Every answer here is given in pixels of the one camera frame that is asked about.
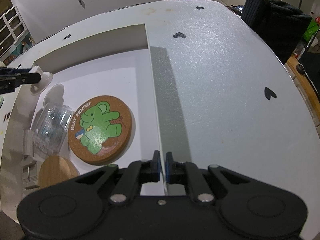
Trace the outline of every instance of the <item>brown coaster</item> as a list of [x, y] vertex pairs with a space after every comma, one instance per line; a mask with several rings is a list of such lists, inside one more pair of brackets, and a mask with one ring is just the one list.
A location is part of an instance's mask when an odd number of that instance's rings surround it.
[[46, 158], [40, 167], [39, 186], [40, 188], [49, 187], [77, 176], [78, 171], [71, 161], [53, 155]]
[[69, 129], [70, 148], [81, 160], [101, 164], [124, 149], [132, 128], [127, 105], [112, 96], [98, 96], [82, 104]]

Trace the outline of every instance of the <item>round wooden coaster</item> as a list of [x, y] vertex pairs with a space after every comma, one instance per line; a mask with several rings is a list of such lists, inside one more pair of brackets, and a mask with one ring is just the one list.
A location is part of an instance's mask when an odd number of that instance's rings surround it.
[[101, 164], [121, 153], [131, 128], [131, 113], [124, 102], [112, 96], [98, 96], [82, 104], [73, 115], [68, 142], [81, 160]]
[[40, 167], [39, 186], [49, 187], [77, 176], [78, 171], [71, 161], [53, 155], [46, 158]]

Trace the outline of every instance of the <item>black heart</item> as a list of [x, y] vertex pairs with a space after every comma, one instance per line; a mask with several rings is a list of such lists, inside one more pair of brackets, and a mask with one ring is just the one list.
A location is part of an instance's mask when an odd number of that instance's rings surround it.
[[64, 37], [64, 40], [69, 39], [70, 37], [71, 37], [71, 34], [68, 34], [67, 36]]
[[266, 99], [270, 100], [271, 97], [277, 98], [276, 93], [274, 93], [270, 88], [265, 87], [264, 89], [264, 95], [266, 96]]
[[175, 34], [173, 35], [173, 37], [174, 37], [174, 38], [181, 37], [181, 38], [185, 39], [187, 36], [184, 35], [183, 33], [175, 33]]

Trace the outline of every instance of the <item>wooden disc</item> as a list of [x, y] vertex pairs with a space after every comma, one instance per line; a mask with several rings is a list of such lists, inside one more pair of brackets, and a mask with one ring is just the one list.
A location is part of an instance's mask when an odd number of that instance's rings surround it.
[[48, 157], [39, 171], [40, 188], [49, 187], [78, 176], [78, 171], [71, 161], [57, 155]]
[[73, 115], [68, 142], [81, 160], [101, 164], [121, 153], [131, 128], [131, 113], [124, 102], [112, 96], [98, 96], [82, 104]]

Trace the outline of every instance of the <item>open box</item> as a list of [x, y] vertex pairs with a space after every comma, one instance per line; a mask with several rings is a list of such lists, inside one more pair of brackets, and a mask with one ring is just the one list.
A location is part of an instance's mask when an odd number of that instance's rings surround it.
[[[86, 100], [111, 95], [121, 99], [132, 114], [132, 133], [125, 150], [112, 163], [120, 168], [131, 162], [151, 159], [160, 150], [156, 98], [147, 32], [144, 24], [131, 25], [75, 41], [35, 61], [43, 71], [53, 73], [50, 85], [38, 96], [30, 85], [20, 88], [5, 134], [0, 168], [1, 209], [17, 221], [16, 207], [23, 198], [22, 169], [24, 130], [35, 125], [44, 97], [61, 83], [63, 104], [75, 111]], [[71, 160], [80, 174], [99, 166], [74, 155], [66, 136], [60, 156]], [[163, 195], [163, 183], [144, 184], [142, 195]]]

